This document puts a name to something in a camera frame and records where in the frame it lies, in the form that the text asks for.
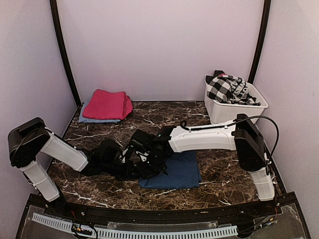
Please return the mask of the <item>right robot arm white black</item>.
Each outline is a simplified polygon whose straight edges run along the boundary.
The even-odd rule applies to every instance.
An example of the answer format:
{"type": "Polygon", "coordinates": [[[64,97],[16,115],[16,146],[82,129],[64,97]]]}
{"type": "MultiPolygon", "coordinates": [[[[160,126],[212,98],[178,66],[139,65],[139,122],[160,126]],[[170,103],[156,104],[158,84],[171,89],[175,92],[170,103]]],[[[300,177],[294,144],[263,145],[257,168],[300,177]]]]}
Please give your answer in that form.
{"type": "Polygon", "coordinates": [[[150,172],[165,171],[165,160],[173,153],[190,150],[223,149],[236,151],[240,167],[248,172],[256,187],[259,201],[254,211],[265,216],[274,207],[275,186],[270,173],[272,153],[267,153],[264,138],[253,123],[266,116],[238,114],[235,119],[217,124],[162,127],[156,135],[136,130],[132,137],[137,144],[135,152],[150,172]]]}

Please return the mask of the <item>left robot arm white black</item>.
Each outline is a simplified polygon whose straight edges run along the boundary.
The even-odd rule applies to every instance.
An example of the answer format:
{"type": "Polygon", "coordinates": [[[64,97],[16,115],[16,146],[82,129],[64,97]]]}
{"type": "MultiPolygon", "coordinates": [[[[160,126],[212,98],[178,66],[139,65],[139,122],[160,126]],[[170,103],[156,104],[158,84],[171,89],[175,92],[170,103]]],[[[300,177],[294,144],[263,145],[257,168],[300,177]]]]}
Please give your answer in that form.
{"type": "Polygon", "coordinates": [[[40,165],[37,159],[40,153],[70,166],[84,176],[107,173],[118,180],[138,177],[134,163],[125,158],[124,151],[115,141],[105,139],[91,150],[79,149],[48,129],[39,117],[11,130],[7,140],[11,165],[20,169],[43,198],[51,202],[52,211],[59,217],[66,217],[70,213],[70,205],[61,199],[62,192],[40,165]]]}

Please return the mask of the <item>dark blue garment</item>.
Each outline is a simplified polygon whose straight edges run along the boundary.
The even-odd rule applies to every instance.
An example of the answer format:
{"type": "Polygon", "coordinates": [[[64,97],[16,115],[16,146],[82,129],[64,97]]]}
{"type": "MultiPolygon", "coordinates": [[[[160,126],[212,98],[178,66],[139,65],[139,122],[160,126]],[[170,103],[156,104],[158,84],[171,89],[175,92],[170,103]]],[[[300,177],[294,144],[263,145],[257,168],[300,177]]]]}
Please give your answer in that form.
{"type": "Polygon", "coordinates": [[[167,174],[160,173],[150,179],[139,179],[139,186],[147,189],[198,188],[200,175],[196,152],[175,153],[166,161],[167,174]]]}

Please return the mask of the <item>pink trousers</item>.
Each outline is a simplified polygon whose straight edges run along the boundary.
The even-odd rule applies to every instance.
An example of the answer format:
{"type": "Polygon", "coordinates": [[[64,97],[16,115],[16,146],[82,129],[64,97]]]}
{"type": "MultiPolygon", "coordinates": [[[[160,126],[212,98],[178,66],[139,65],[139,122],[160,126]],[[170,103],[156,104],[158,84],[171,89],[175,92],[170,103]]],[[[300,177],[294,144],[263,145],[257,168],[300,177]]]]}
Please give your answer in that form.
{"type": "Polygon", "coordinates": [[[125,92],[107,92],[97,89],[83,117],[94,120],[124,120],[133,111],[133,104],[125,92]]]}

